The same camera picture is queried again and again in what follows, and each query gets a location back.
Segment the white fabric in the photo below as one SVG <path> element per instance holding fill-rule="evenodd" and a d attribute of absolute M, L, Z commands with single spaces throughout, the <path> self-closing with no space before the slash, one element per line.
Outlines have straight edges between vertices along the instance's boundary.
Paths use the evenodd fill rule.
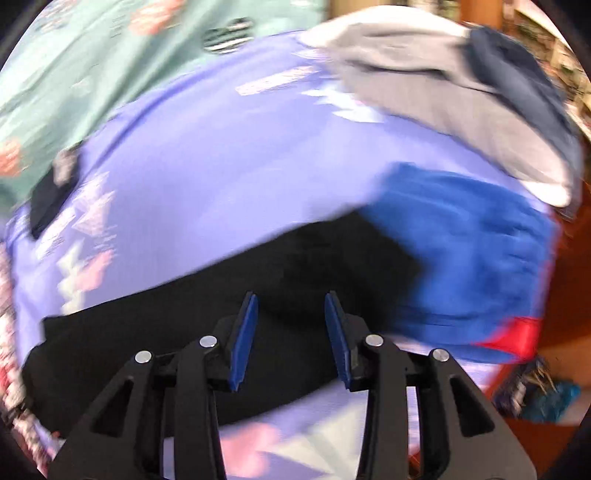
<path fill-rule="evenodd" d="M 562 208 L 570 204 L 571 195 L 568 187 L 537 181 L 520 180 L 520 182 L 533 196 L 548 205 Z"/>
<path fill-rule="evenodd" d="M 438 17 L 418 8 L 379 5 L 337 17 L 303 32 L 300 40 L 314 48 L 324 48 L 340 36 L 348 26 L 357 23 L 393 24 L 411 27 L 413 32 L 442 33 L 465 37 L 469 29 L 447 18 Z"/>

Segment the red fabric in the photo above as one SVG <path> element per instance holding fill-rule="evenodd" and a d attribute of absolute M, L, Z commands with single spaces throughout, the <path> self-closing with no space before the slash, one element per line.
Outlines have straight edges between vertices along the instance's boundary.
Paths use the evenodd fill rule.
<path fill-rule="evenodd" d="M 540 319 L 517 317 L 491 340 L 477 345 L 510 353 L 519 361 L 527 361 L 535 357 L 541 325 Z"/>

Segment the black fabric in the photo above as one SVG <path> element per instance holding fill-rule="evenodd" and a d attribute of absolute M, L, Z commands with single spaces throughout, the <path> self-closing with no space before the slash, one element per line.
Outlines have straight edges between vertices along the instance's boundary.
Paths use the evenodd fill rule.
<path fill-rule="evenodd" d="M 417 273 L 411 257 L 355 212 L 303 226 L 152 290 L 46 319 L 47 340 L 22 369 L 31 409 L 67 436 L 136 352 L 183 348 L 236 314 L 252 290 L 259 324 L 245 381 L 237 394 L 217 396 L 217 411 L 222 425 L 261 414 L 336 378 L 324 324 L 329 290 L 382 331 Z"/>
<path fill-rule="evenodd" d="M 499 98 L 568 162 L 573 194 L 571 204 L 560 213 L 572 218 L 582 198 L 583 153 L 564 96 L 522 44 L 496 30 L 472 28 L 466 52 L 478 80 L 497 89 Z"/>
<path fill-rule="evenodd" d="M 541 480 L 587 480 L 591 472 L 591 408 L 558 460 Z"/>
<path fill-rule="evenodd" d="M 73 159 L 68 175 L 69 178 L 61 186 L 55 183 L 55 166 L 52 166 L 45 176 L 39 180 L 37 185 L 35 185 L 35 188 L 33 188 L 29 222 L 31 235 L 35 240 L 55 220 L 61 207 L 78 184 L 80 166 L 77 160 L 77 148 L 78 146 L 59 153 L 59 155 L 68 155 Z"/>

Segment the blue gripper pad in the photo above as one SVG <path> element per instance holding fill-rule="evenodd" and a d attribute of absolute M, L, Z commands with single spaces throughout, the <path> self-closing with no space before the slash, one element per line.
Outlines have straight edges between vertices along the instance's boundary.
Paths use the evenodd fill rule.
<path fill-rule="evenodd" d="M 345 384 L 345 387 L 349 389 L 351 386 L 350 355 L 342 324 L 347 320 L 343 309 L 339 304 L 335 303 L 330 293 L 324 298 L 324 320 L 329 331 L 330 344 L 339 378 Z"/>
<path fill-rule="evenodd" d="M 228 384 L 233 392 L 238 390 L 240 383 L 244 380 L 248 356 L 251 353 L 252 340 L 255 336 L 256 323 L 258 321 L 258 298 L 256 295 L 253 294 L 250 296 L 244 317 L 237 318 L 236 321 L 242 322 L 242 324 L 236 338 L 236 344 L 232 350 L 230 375 L 228 376 Z"/>

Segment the clothing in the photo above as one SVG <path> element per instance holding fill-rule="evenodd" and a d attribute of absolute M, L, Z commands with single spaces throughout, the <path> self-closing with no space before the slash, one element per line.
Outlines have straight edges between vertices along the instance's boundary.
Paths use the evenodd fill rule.
<path fill-rule="evenodd" d="M 567 205 L 568 164 L 474 77 L 465 48 L 463 37 L 358 24 L 329 45 L 329 54 L 333 70 L 363 101 L 460 138 L 542 201 Z M 548 189 L 551 195 L 542 193 Z"/>
<path fill-rule="evenodd" d="M 3 243 L 0 244 L 0 409 L 14 411 L 25 399 L 16 355 L 15 313 L 12 305 L 11 269 Z M 22 449 L 40 472 L 47 472 L 49 456 L 35 430 L 35 419 L 25 412 L 14 420 L 14 430 L 24 440 Z"/>
<path fill-rule="evenodd" d="M 80 146 L 79 185 L 39 240 L 30 205 L 18 209 L 7 250 L 20 364 L 43 341 L 44 317 L 162 285 L 367 205 L 401 163 L 499 185 L 547 211 L 461 142 L 358 101 L 299 36 L 255 39 L 118 110 Z M 258 93 L 238 93 L 248 89 Z"/>
<path fill-rule="evenodd" d="M 362 214 L 424 268 L 397 332 L 474 358 L 469 344 L 538 312 L 556 226 L 513 192 L 402 165 Z"/>
<path fill-rule="evenodd" d="M 325 7 L 324 0 L 54 0 L 0 72 L 0 223 L 59 151 L 140 94 L 219 58 L 204 42 L 225 37 L 210 30 L 231 25 L 242 41 L 309 28 Z M 251 24 L 238 31 L 243 18 Z"/>
<path fill-rule="evenodd" d="M 438 33 L 454 37 L 467 37 L 470 34 L 470 29 L 463 25 L 419 8 L 378 5 L 322 22 L 302 32 L 300 40 L 313 48 L 326 48 L 355 24 L 388 24 L 400 30 L 411 29 L 415 33 Z"/>
<path fill-rule="evenodd" d="M 221 425 L 292 402 L 336 378 L 324 297 L 374 331 L 411 287 L 415 261 L 357 213 L 314 223 L 187 277 L 44 321 L 22 375 L 43 426 L 66 437 L 118 369 L 140 350 L 177 351 L 259 297 L 259 320 L 237 394 L 218 394 Z"/>
<path fill-rule="evenodd" d="M 64 150 L 57 154 L 47 174 L 33 188 L 29 223 L 35 240 L 55 220 L 77 186 L 79 170 L 77 147 Z"/>
<path fill-rule="evenodd" d="M 557 423 L 580 393 L 581 387 L 571 381 L 557 381 L 552 390 L 538 390 L 533 398 L 528 399 L 521 418 L 534 423 Z"/>
<path fill-rule="evenodd" d="M 493 86 L 506 105 L 534 127 L 568 163 L 573 201 L 564 211 L 573 216 L 581 202 L 583 154 L 564 98 L 523 45 L 488 27 L 473 28 L 467 59 L 476 77 Z"/>

